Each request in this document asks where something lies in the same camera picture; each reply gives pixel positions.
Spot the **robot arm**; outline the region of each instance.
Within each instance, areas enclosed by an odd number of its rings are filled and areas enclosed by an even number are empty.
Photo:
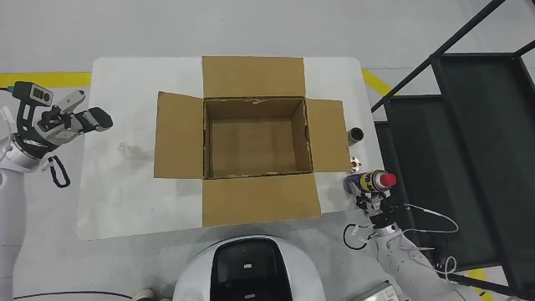
[[[481,300],[474,288],[449,284],[433,272],[429,260],[396,223],[375,232],[377,236],[370,245],[376,247],[377,261],[412,301]]]
[[[406,205],[396,203],[390,191],[357,191],[354,194],[357,207],[363,209],[372,221],[374,236],[370,246],[374,247],[378,263],[394,277],[410,300],[480,300],[474,288],[449,284],[440,278],[419,248],[405,237],[395,220],[398,210]]]
[[[13,270],[26,232],[24,174],[38,169],[44,156],[75,137],[109,129],[113,122],[100,108],[73,113],[84,101],[76,90],[52,105],[52,92],[27,82],[9,89],[20,99],[18,132],[0,140],[0,301],[13,300]],[[37,106],[51,106],[32,125]]]

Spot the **white floor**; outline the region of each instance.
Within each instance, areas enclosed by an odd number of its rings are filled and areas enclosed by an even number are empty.
[[[353,56],[393,85],[489,1],[0,0],[0,72],[89,71],[103,56]],[[517,50],[535,38],[534,15],[527,0],[511,0],[453,50]],[[535,74],[535,54],[525,61]],[[436,91],[430,71],[404,93]],[[369,97],[375,101],[379,95],[371,90]],[[14,99],[0,95],[0,101],[16,107]],[[69,189],[56,188],[48,174],[28,177],[28,234],[16,269],[16,295],[80,289],[132,294],[145,286],[171,295],[177,275],[196,252],[257,229],[305,249],[320,268],[328,300],[363,293],[388,278],[369,253],[351,252],[341,242],[347,222],[363,221],[358,211],[82,242],[74,232],[82,146],[77,140],[59,151],[74,181]],[[48,186],[38,187],[42,177]],[[367,275],[362,267],[369,269]]]

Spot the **white table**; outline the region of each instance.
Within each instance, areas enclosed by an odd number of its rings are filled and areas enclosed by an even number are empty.
[[[344,102],[347,128],[364,139],[351,156],[362,171],[382,169],[379,143],[359,61],[304,58],[306,96]],[[202,227],[202,181],[155,179],[158,91],[203,96],[201,58],[98,59],[90,107],[101,107],[114,126],[85,136],[78,235],[101,239]],[[342,187],[344,173],[316,173],[322,213],[354,209]]]

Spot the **small cylinder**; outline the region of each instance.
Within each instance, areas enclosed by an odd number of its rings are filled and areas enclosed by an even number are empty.
[[[359,143],[364,138],[364,132],[359,127],[351,128],[348,131],[348,146]]]

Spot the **red spray cap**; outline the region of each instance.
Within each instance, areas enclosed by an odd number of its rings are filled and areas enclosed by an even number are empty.
[[[393,186],[396,183],[395,175],[391,173],[385,173],[380,177],[381,185],[383,186]]]

